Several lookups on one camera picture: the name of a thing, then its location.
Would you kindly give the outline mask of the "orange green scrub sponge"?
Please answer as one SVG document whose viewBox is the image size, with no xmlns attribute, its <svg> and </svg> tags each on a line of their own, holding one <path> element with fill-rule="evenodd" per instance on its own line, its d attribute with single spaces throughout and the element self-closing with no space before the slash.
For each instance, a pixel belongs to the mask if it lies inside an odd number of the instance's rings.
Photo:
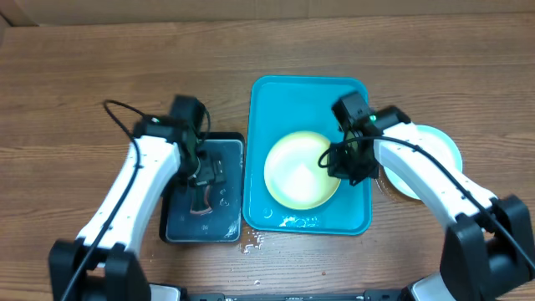
<svg viewBox="0 0 535 301">
<path fill-rule="evenodd" d="M 209 202 L 211 186 L 196 186 L 193 188 L 190 214 L 203 215 L 211 212 Z"/>
</svg>

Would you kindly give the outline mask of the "yellow plate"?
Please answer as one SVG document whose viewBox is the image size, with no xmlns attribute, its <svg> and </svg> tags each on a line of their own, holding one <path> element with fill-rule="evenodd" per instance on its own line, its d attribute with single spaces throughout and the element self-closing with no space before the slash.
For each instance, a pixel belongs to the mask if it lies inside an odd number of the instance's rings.
<svg viewBox="0 0 535 301">
<path fill-rule="evenodd" d="M 310 210 L 323 205 L 338 190 L 341 180 L 320 166 L 330 141 L 312 131 L 284 136 L 268 152 L 264 182 L 270 195 L 284 207 Z"/>
</svg>

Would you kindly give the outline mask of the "light blue plate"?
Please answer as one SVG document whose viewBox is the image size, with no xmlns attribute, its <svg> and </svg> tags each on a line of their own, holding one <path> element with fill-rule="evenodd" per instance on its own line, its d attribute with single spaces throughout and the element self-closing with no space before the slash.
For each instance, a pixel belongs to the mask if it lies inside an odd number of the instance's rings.
<svg viewBox="0 0 535 301">
<path fill-rule="evenodd" d="M 454 140 L 445 132 L 429 126 L 416 125 L 420 136 L 430 146 L 430 153 L 443 164 L 454 166 L 459 172 L 463 172 L 463 160 L 461 152 Z M 401 180 L 392 170 L 384 168 L 386 178 L 390 184 L 401 194 L 419 200 L 419 197 Z"/>
</svg>

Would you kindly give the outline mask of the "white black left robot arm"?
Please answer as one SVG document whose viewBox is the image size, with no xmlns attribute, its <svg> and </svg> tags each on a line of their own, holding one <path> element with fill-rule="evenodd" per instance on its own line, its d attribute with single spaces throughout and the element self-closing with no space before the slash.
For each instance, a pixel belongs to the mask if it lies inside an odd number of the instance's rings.
<svg viewBox="0 0 535 301">
<path fill-rule="evenodd" d="M 209 191 L 223 180 L 218 154 L 200 150 L 198 119 L 143 115 L 127 135 L 130 148 L 99 210 L 73 242 L 48 256 L 56 300 L 180 301 L 182 289 L 150 283 L 139 252 L 150 217 L 168 187 L 192 190 L 192 211 L 209 210 Z"/>
</svg>

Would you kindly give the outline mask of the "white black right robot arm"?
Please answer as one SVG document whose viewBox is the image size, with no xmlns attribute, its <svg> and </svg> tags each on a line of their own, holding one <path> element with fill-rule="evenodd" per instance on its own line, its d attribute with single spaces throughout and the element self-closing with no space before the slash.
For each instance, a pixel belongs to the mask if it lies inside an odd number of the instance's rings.
<svg viewBox="0 0 535 301">
<path fill-rule="evenodd" d="M 401 300 L 494 300 L 534 279 L 531 217 L 518 197 L 500 200 L 439 162 L 394 106 L 332 111 L 344 138 L 320 156 L 319 166 L 351 184 L 378 166 L 392 170 L 445 231 L 439 271 L 403 288 Z"/>
</svg>

